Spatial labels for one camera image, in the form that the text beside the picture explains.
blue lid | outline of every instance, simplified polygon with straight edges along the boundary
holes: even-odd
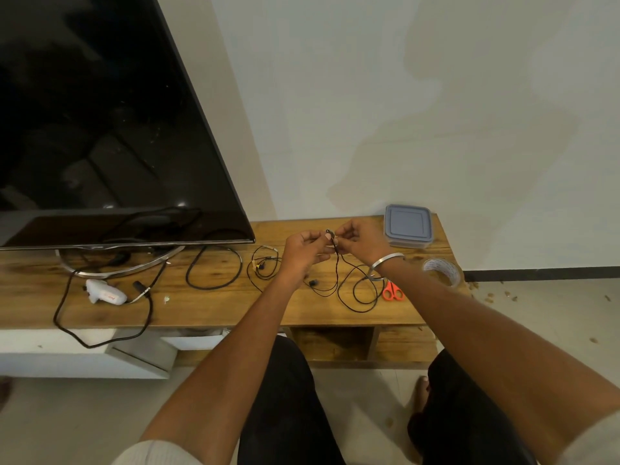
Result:
[[[386,207],[384,227],[389,238],[433,241],[430,210],[426,207],[390,204]]]

flat screen tv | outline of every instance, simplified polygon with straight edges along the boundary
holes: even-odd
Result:
[[[156,0],[0,0],[0,249],[253,241]]]

black pants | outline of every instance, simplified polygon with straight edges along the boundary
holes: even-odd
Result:
[[[507,417],[442,351],[431,392],[407,430],[424,465],[535,465]],[[239,465],[344,464],[299,348],[277,336],[239,441]]]

thick black power cord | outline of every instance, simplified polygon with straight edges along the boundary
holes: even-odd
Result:
[[[234,275],[234,277],[232,279],[230,279],[228,282],[224,283],[224,284],[220,284],[220,285],[216,285],[216,286],[211,286],[211,287],[204,287],[204,286],[198,286],[195,285],[193,283],[190,282],[190,273],[191,270],[193,269],[193,267],[196,265],[196,263],[198,262],[198,260],[200,259],[200,257],[202,256],[202,253],[205,252],[205,250],[207,249],[207,247],[211,247],[211,248],[218,248],[221,250],[228,250],[232,253],[235,253],[237,255],[237,258],[239,258],[239,269],[237,270],[237,273]],[[230,284],[232,284],[233,282],[235,282],[237,280],[237,278],[239,277],[239,274],[241,274],[241,270],[243,269],[243,259],[241,258],[241,255],[231,249],[228,248],[226,246],[220,246],[220,245],[203,245],[203,247],[200,249],[200,251],[198,252],[198,254],[196,255],[196,257],[193,259],[193,261],[190,263],[189,267],[187,268],[187,272],[185,272],[185,282],[187,283],[187,285],[189,285],[192,289],[197,289],[197,290],[216,290],[216,289],[221,289],[224,287],[229,286]]]
[[[247,264],[247,266],[245,267],[245,273],[247,274],[247,278],[249,279],[249,281],[252,283],[252,285],[254,287],[256,287],[260,292],[262,292],[262,289],[260,287],[258,287],[254,281],[252,281],[252,277],[250,275],[250,266],[252,264],[255,265],[254,268],[254,274],[256,274],[256,277],[258,277],[260,280],[263,281],[269,281],[271,279],[273,279],[275,277],[275,274],[277,273],[277,268],[278,265],[282,263],[282,258],[278,257],[278,256],[265,256],[265,257],[260,257],[260,258],[256,258],[256,253],[261,249],[261,248],[267,248],[270,250],[275,251],[275,253],[277,254],[277,251],[271,247],[267,247],[267,246],[261,246],[258,247],[254,250],[254,253],[252,253],[252,260]],[[338,300],[340,300],[340,302],[345,305],[346,308],[348,308],[349,310],[351,310],[352,312],[356,312],[356,313],[366,313],[366,312],[370,312],[370,310],[372,310],[373,308],[376,307],[377,302],[379,301],[379,298],[381,297],[381,293],[383,292],[383,289],[385,288],[385,281],[382,281],[382,287],[381,290],[377,289],[377,286],[374,284],[373,281],[371,281],[370,279],[368,279],[368,276],[366,275],[366,273],[364,271],[362,271],[362,269],[360,269],[360,267],[362,266],[366,266],[365,264],[359,264],[359,265],[355,265],[350,263],[349,261],[347,261],[344,257],[344,255],[341,255],[338,251],[338,248],[336,246],[334,246],[334,249],[336,250],[336,282],[334,283],[333,286],[331,286],[329,289],[317,289],[316,287],[314,287],[312,284],[309,284],[308,282],[304,281],[304,284],[306,284],[308,287],[310,287],[314,293],[316,295],[319,295],[321,297],[330,297],[334,294],[336,294],[338,296]],[[345,264],[348,264],[349,266],[352,267],[351,271],[349,271],[349,273],[346,274],[346,276],[344,277],[344,279],[342,280],[342,282],[340,282],[340,276],[338,274],[338,263],[340,262],[340,259],[342,258],[342,261]],[[274,267],[271,269],[271,271],[265,273],[263,272],[265,270],[265,263],[267,263],[268,261],[274,261]],[[360,273],[363,274],[364,277],[362,277],[359,281],[357,281],[354,285],[353,285],[353,298],[355,298],[355,301],[357,303],[360,303],[362,305],[371,305],[370,308],[366,309],[366,310],[357,310],[355,308],[353,308],[352,306],[348,305],[340,296],[340,291],[342,289],[342,287],[344,286],[344,283],[349,279],[349,277],[351,276],[351,274],[355,271],[359,271]],[[358,298],[358,296],[355,293],[355,290],[357,289],[358,285],[365,281],[368,280],[368,282],[370,282],[373,286],[373,289],[375,290],[375,297],[372,298],[372,300],[364,302],[362,300],[360,300]]]
[[[132,336],[122,336],[122,337],[118,337],[118,338],[113,338],[107,341],[103,341],[101,343],[97,343],[97,344],[86,344],[84,341],[82,341],[82,339],[76,335],[73,331],[68,330],[67,328],[63,327],[60,324],[60,320],[59,320],[59,316],[60,316],[60,311],[63,308],[63,305],[65,304],[65,300],[67,298],[67,294],[69,293],[69,288],[71,287],[71,281],[73,281],[73,277],[75,276],[75,274],[77,274],[80,271],[85,271],[87,269],[101,269],[103,267],[106,266],[110,266],[110,263],[107,263],[105,265],[100,265],[100,266],[87,266],[87,267],[83,267],[83,268],[79,268],[74,270],[70,275],[69,275],[69,279],[67,280],[67,285],[65,287],[65,293],[63,293],[63,297],[60,299],[60,303],[58,304],[58,307],[56,308],[56,312],[54,313],[54,318],[52,318],[52,321],[54,322],[54,325],[56,326],[56,328],[58,328],[60,331],[70,335],[73,337],[74,340],[76,340],[78,343],[80,343],[83,347],[87,348],[87,349],[94,349],[100,346],[105,346],[106,344],[110,344],[110,343],[115,343],[116,341],[127,341],[129,339],[135,339],[138,336],[141,336],[144,331],[146,331],[146,329],[149,327],[149,325],[151,324],[151,320],[152,320],[152,315],[153,315],[153,300],[151,297],[151,289],[153,288],[153,286],[155,285],[155,283],[159,280],[159,276],[162,274],[162,272],[164,272],[164,269],[166,269],[166,261],[164,261],[161,265],[161,267],[159,268],[159,272],[157,273],[157,275],[155,276],[155,279],[153,279],[153,282],[151,282],[151,284],[148,287],[144,287],[144,284],[142,284],[139,281],[136,281],[133,283],[134,287],[137,288],[139,291],[141,291],[144,294],[144,297],[149,301],[149,312],[146,316],[146,321],[144,322],[144,325],[142,326],[142,328],[140,328],[140,331],[138,331],[138,333],[132,335]]]

white wall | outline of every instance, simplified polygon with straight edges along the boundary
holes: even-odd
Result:
[[[160,2],[251,219],[406,202],[467,270],[620,265],[620,0]]]

